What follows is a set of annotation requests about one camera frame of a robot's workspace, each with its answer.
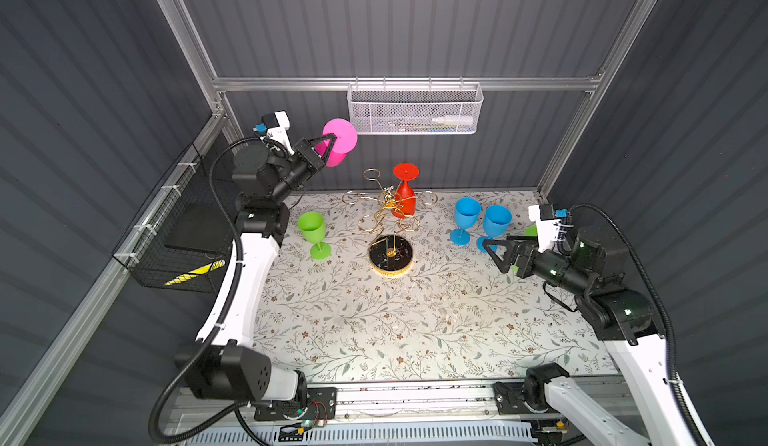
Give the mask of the blue wine glass front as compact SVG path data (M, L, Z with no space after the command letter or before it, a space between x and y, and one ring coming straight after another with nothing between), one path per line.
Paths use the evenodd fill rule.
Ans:
M450 240L457 246L466 246L471 239L468 229L476 224L482 212L481 203L471 197L464 197L455 204L454 219L457 228L450 233Z

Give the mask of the lime green wine glass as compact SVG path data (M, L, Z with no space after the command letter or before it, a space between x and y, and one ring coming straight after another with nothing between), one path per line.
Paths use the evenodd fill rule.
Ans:
M532 239L535 243L538 243L537 226L533 224L532 226L529 226L528 228L526 228L523 236L525 236L526 238ZM515 264L512 265L511 269L514 274L518 273L519 268Z
M297 224L304 239L312 244L310 255L315 260L324 260L331 255L332 248L325 243L326 225L324 216L316 211L302 214Z

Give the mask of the blue wine glass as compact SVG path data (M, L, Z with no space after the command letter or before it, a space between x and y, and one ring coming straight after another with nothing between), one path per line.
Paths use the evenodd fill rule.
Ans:
M466 246L471 239L468 229L476 224L482 212L481 203L471 197L464 197L455 204L454 219L457 228L450 233L450 240L457 246Z
M485 235L476 241L477 248L484 251L484 242L486 240L496 239L504 234L512 222L511 211L502 205L492 205L487 208L483 220L483 230Z

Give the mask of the magenta wine glass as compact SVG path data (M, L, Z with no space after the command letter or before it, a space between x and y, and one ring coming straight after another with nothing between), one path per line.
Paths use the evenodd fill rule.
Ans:
M346 155L356 148L358 142L356 128L346 119L334 118L325 124L322 133L324 135L334 134L336 136L326 166L340 166Z

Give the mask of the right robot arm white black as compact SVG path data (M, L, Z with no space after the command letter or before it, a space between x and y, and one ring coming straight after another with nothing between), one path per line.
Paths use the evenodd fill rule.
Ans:
M527 371L523 396L530 410L557 411L594 445L711 444L674 369L669 320L661 307L623 283L620 268L631 249L619 233L581 228L568 253L541 250L525 236L486 239L482 246L501 272L515 268L520 278L537 276L573 295L574 311L618 367L646 431L629 429L554 363Z

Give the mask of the red wine glass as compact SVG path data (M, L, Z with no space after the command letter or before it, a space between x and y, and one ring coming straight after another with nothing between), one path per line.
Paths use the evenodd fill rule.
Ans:
M420 176L420 170L416 165L404 162L397 164L393 173L400 180L400 184L395 192L395 207L392 213L395 217L403 219L415 213L416 194L410 182Z

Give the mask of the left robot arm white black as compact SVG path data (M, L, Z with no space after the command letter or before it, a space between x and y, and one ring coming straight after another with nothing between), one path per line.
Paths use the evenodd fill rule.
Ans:
M294 148L266 136L236 141L232 179L239 189L224 282L194 344L175 357L184 383L198 399L291 402L305 407L303 373L277 367L252 347L255 314L268 273L289 226L285 203L329 162L334 133L301 140Z

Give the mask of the lime green wine glass back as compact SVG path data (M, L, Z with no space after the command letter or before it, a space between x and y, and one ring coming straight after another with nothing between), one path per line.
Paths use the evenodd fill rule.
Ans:
M526 238L532 239L535 243L538 243L537 226L533 224L532 226L529 226L528 228L526 228L523 236L525 236ZM515 264L512 265L511 269L514 274L518 273L519 268Z

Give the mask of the lime green wine glass front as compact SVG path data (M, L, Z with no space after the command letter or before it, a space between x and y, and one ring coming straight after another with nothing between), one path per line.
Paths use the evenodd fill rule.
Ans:
M325 243L326 225L324 216L316 211L302 214L297 224L304 239L312 244L310 255L315 260L324 260L331 255L332 248Z

